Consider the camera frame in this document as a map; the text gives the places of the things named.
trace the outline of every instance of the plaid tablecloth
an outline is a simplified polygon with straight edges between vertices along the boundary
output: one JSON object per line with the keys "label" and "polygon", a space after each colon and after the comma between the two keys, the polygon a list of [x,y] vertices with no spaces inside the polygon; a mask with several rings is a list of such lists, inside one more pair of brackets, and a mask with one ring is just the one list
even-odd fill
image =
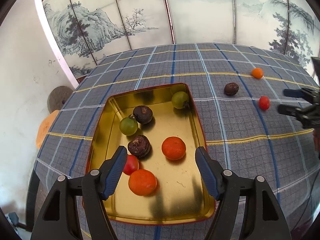
{"label": "plaid tablecloth", "polygon": [[[263,69],[263,79],[250,75],[255,67]],[[175,82],[190,87],[211,158],[238,176],[264,176],[292,228],[303,211],[297,207],[310,194],[319,160],[312,130],[302,129],[294,118],[279,115],[276,106],[285,103],[305,107],[309,103],[284,97],[283,89],[318,86],[292,58],[254,47],[177,44],[106,57],[72,94],[50,128],[34,166],[41,182],[50,189],[61,174],[69,178],[84,175],[95,127],[110,96]],[[223,93],[229,82],[240,86],[231,98]],[[271,101],[265,112],[258,107],[263,95]],[[320,194],[312,195],[301,223],[319,203]],[[240,232],[244,203],[241,199],[233,237]],[[82,205],[79,214],[82,230],[88,235]],[[119,239],[202,240],[211,221],[173,226],[113,221],[112,225]]]}

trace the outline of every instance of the dried fruit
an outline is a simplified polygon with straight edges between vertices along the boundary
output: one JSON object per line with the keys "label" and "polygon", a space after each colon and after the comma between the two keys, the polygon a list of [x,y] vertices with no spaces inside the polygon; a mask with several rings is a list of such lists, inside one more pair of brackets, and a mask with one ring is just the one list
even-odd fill
{"label": "dried fruit", "polygon": [[128,143],[128,151],[137,158],[146,156],[150,151],[150,142],[148,138],[144,135],[137,135]]}
{"label": "dried fruit", "polygon": [[256,79],[260,79],[263,77],[263,70],[261,68],[254,68],[251,72],[251,75],[256,78]]}
{"label": "dried fruit", "polygon": [[124,135],[130,136],[135,134],[138,130],[138,123],[133,118],[125,117],[121,120],[119,128]]}
{"label": "dried fruit", "polygon": [[126,175],[131,175],[134,171],[139,169],[139,161],[136,156],[128,155],[127,162],[125,163],[123,173]]}
{"label": "dried fruit", "polygon": [[176,161],[186,154],[186,145],[179,137],[168,137],[161,146],[164,156],[169,160]]}
{"label": "dried fruit", "polygon": [[138,196],[150,195],[157,187],[157,179],[151,171],[137,170],[130,175],[128,185]]}
{"label": "dried fruit", "polygon": [[137,106],[133,110],[133,116],[138,123],[147,124],[152,120],[153,112],[147,106]]}
{"label": "dried fruit", "polygon": [[187,108],[189,106],[189,95],[186,92],[176,92],[171,99],[173,106],[177,109]]}
{"label": "dried fruit", "polygon": [[224,87],[224,93],[227,96],[234,96],[239,90],[239,85],[237,83],[231,82],[226,84]]}

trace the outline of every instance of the orange fruit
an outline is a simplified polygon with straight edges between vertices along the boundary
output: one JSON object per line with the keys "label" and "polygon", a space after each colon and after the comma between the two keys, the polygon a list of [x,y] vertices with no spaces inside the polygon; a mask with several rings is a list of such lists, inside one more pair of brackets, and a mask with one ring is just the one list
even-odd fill
{"label": "orange fruit", "polygon": [[181,159],[186,154],[186,145],[180,138],[175,136],[165,139],[161,149],[164,156],[172,161]]}
{"label": "orange fruit", "polygon": [[254,68],[251,72],[251,75],[256,78],[256,79],[260,79],[263,77],[263,70],[261,68]]}
{"label": "orange fruit", "polygon": [[49,131],[49,128],[53,124],[53,121],[56,119],[57,115],[59,114],[59,110],[53,111],[49,116],[47,116],[39,126],[37,138],[36,138],[36,146],[38,149],[41,148],[41,145],[44,141],[45,136],[47,135],[47,132]]}
{"label": "orange fruit", "polygon": [[157,179],[151,171],[140,169],[131,173],[129,189],[138,196],[147,196],[157,187]]}

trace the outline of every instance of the gold metal tray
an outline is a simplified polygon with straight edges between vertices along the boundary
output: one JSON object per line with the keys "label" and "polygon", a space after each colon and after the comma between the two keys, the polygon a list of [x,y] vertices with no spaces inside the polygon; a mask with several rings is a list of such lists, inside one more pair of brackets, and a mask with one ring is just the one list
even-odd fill
{"label": "gold metal tray", "polygon": [[[172,95],[185,91],[190,95],[190,110],[172,106]],[[139,105],[153,111],[153,120],[140,125],[133,136],[120,132],[119,123]],[[138,134],[147,136],[152,151],[140,161],[140,168],[151,171],[158,186],[150,196],[137,196],[128,187],[129,176],[121,175],[115,193],[104,202],[110,219],[135,224],[177,224],[206,219],[215,210],[215,201],[205,189],[195,162],[195,150],[205,147],[204,135],[187,85],[178,83],[130,91],[112,96],[106,102],[97,125],[87,171],[97,169],[110,159],[119,145]],[[161,151],[164,139],[177,136],[186,144],[186,155],[170,161]]]}

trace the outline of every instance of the cherry tomato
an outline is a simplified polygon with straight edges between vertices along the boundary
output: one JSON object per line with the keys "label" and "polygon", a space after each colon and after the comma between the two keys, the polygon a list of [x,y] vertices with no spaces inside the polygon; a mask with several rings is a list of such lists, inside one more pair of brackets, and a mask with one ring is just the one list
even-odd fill
{"label": "cherry tomato", "polygon": [[269,107],[270,107],[270,100],[269,100],[269,98],[266,97],[266,96],[260,97],[260,99],[259,99],[259,107],[260,107],[260,109],[262,109],[262,110],[267,110],[267,109],[269,109]]}
{"label": "cherry tomato", "polygon": [[136,156],[128,155],[127,162],[125,163],[123,173],[126,175],[131,175],[134,171],[139,169],[139,161]]}
{"label": "cherry tomato", "polygon": [[256,79],[260,79],[263,77],[263,70],[261,68],[254,68],[251,72],[251,75]]}

